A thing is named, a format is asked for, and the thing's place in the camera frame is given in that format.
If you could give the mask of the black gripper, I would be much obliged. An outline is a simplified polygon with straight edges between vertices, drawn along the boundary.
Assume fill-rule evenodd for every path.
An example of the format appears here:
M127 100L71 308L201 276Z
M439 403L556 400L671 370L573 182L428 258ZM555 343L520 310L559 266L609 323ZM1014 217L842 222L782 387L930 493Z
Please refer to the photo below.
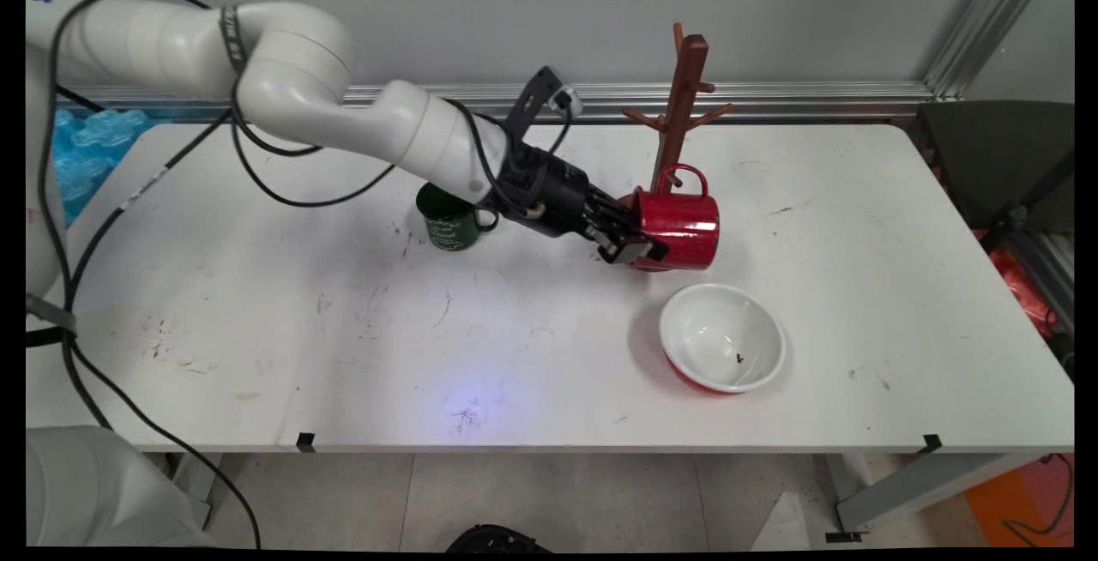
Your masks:
M596 242L606 263L666 267L670 233L638 231L630 207L604 190L591 190L589 173L557 155L533 146L509 149L497 183L506 197L497 197L497 210L507 220L550 238L575 233ZM589 221L584 216L587 200Z

